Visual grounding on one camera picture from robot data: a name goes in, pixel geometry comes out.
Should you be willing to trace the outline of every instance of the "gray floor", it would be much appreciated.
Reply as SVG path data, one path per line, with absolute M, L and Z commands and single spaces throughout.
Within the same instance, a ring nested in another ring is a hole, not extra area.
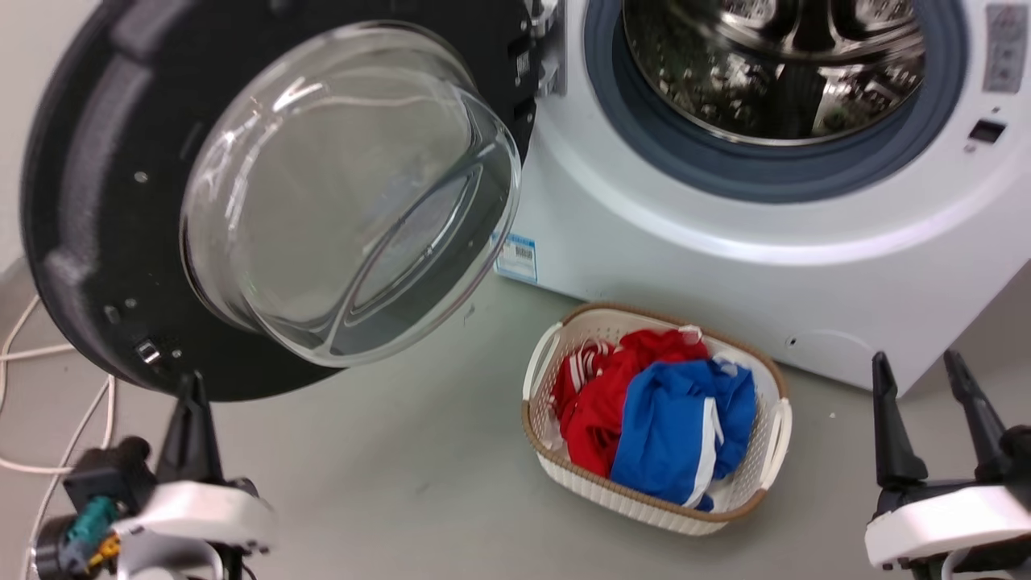
M 957 345 L 1007 423 L 1031 415 L 1029 292 L 1025 268 Z M 31 296 L 24 271 L 0 280 L 2 335 Z M 279 546 L 252 560 L 260 580 L 903 577 L 871 570 L 863 548 L 877 494 L 869 397 L 805 373 L 787 370 L 795 427 L 776 485 L 752 517 L 712 537 L 650 528 L 552 483 L 524 439 L 520 388 L 540 334 L 574 304 L 491 276 L 462 315 L 401 355 L 288 396 L 217 406 L 227 476 L 253 479 L 281 520 Z M 15 348 L 58 342 L 40 313 Z M 0 454 L 57 462 L 103 374 L 72 353 L 12 364 Z M 118 434 L 159 444 L 170 408 L 167 397 L 125 386 Z M 902 408 L 933 477 L 972 472 L 940 369 Z M 98 417 L 84 446 L 101 428 Z M 14 577 L 44 485 L 0 471 L 2 578 Z M 67 510 L 60 501 L 49 514 Z

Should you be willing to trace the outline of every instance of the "white cable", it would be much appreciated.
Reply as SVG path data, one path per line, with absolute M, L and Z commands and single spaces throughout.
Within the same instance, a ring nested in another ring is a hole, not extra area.
M 36 309 L 36 306 L 38 304 L 39 304 L 39 297 L 33 298 L 32 302 L 29 303 L 29 307 L 25 309 L 25 312 L 22 313 L 22 317 L 18 319 L 18 322 L 14 325 L 14 328 L 11 329 L 10 335 L 7 336 L 7 339 L 3 343 L 3 347 L 0 348 L 0 411 L 3 411 L 3 404 L 7 399 L 7 364 L 9 362 L 23 361 L 26 359 L 34 359 L 37 356 L 44 356 L 48 354 L 56 354 L 73 349 L 71 345 L 59 345 L 56 347 L 45 347 L 42 349 L 36 349 L 20 353 L 10 352 L 10 346 L 11 344 L 13 344 L 14 338 L 18 337 L 19 332 L 21 332 L 22 328 L 25 327 L 26 321 L 29 320 L 29 315 L 32 314 L 32 311 Z M 102 449 L 106 449 L 107 446 L 110 445 L 111 436 L 114 432 L 114 397 L 115 397 L 114 382 L 115 382 L 114 377 L 108 375 L 107 380 L 104 381 L 104 386 L 100 389 L 100 393 L 97 394 L 97 402 L 94 404 L 94 408 L 96 408 L 96 405 L 99 405 L 100 397 L 102 397 L 105 393 L 107 394 L 107 424 L 104 428 L 104 441 L 103 443 L 100 444 L 100 447 Z M 22 472 L 26 474 L 36 474 L 36 475 L 67 474 L 68 472 L 71 471 L 71 468 L 66 467 L 65 464 L 66 462 L 62 462 L 61 465 L 56 468 L 47 468 L 38 466 L 26 466 L 23 464 L 19 464 L 16 462 L 11 462 L 8 459 L 4 459 L 3 457 L 0 457 L 0 468 L 6 468 L 8 470 L 13 470 L 15 472 Z
M 90 408 L 86 411 L 86 415 L 82 416 L 82 420 L 79 421 L 78 427 L 75 428 L 75 433 L 71 436 L 71 442 L 68 443 L 68 447 L 65 448 L 64 454 L 61 456 L 60 466 L 64 468 L 68 465 L 68 460 L 71 459 L 71 454 L 75 451 L 75 445 L 78 444 L 79 438 L 82 437 L 82 432 L 86 431 L 86 427 L 90 423 L 90 419 L 93 418 L 93 414 L 97 411 L 97 407 L 100 407 L 100 398 L 107 394 L 107 416 L 114 416 L 114 378 L 110 375 L 104 380 L 104 385 L 100 387 L 100 391 L 97 393 L 97 397 L 93 398 L 93 403 L 90 404 Z M 114 422 L 108 421 L 107 429 L 104 432 L 104 440 L 109 441 L 111 437 L 111 431 Z M 58 482 L 61 481 L 61 476 L 63 474 L 54 474 L 51 478 L 51 484 L 46 487 L 46 492 L 43 493 L 43 502 L 39 505 L 39 511 L 36 512 L 36 519 L 32 522 L 32 533 L 29 535 L 29 546 L 25 549 L 25 557 L 22 559 L 22 574 L 20 578 L 28 580 L 29 570 L 32 567 L 32 544 L 35 542 L 36 535 L 39 534 L 39 527 L 43 524 L 43 517 L 46 515 L 46 508 L 51 505 L 51 499 L 54 498 L 54 491 L 58 488 Z
M 56 347 L 45 347 L 45 348 L 42 348 L 42 349 L 35 349 L 35 350 L 31 350 L 31 351 L 22 351 L 22 352 L 11 353 L 11 354 L 8 354 L 8 355 L 6 355 L 6 356 L 4 356 L 2 359 L 4 361 L 6 361 L 7 363 L 10 363 L 12 361 L 25 361 L 27 359 L 36 359 L 36 357 L 47 356 L 47 355 L 52 355 L 52 354 L 60 354 L 60 353 L 63 353 L 63 352 L 71 352 L 73 350 L 75 350 L 75 347 L 73 347 L 71 345 L 58 345 Z
M 970 553 L 970 550 L 966 548 L 949 552 L 949 555 L 945 556 L 945 561 L 941 562 L 941 580 L 953 580 L 953 571 L 968 553 Z

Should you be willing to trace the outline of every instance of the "plastic basket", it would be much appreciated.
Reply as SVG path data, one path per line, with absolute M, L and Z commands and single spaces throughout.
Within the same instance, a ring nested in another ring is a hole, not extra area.
M 548 329 L 530 360 L 523 384 L 523 430 L 547 475 L 563 487 L 637 521 L 688 536 L 704 536 L 744 517 L 765 498 L 776 479 L 791 439 L 788 386 L 766 355 L 718 333 L 702 329 L 705 346 L 714 356 L 727 353 L 751 368 L 756 383 L 756 420 L 749 451 L 734 474 L 710 487 L 711 512 L 677 506 L 645 496 L 572 465 L 564 453 L 551 450 L 541 438 L 554 431 L 551 390 L 562 361 L 589 339 L 617 343 L 643 329 L 665 331 L 687 321 L 616 305 L 587 305 Z

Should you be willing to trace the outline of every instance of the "barcode label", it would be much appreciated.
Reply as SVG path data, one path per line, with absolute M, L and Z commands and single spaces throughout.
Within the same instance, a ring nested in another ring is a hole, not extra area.
M 530 238 L 508 234 L 494 262 L 494 270 L 501 275 L 536 283 L 537 244 Z

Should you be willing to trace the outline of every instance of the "stainless steel drum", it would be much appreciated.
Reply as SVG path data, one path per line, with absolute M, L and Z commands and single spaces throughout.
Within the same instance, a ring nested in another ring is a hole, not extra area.
M 921 84 L 910 0 L 624 0 L 630 52 L 677 112 L 766 145 L 842 137 Z

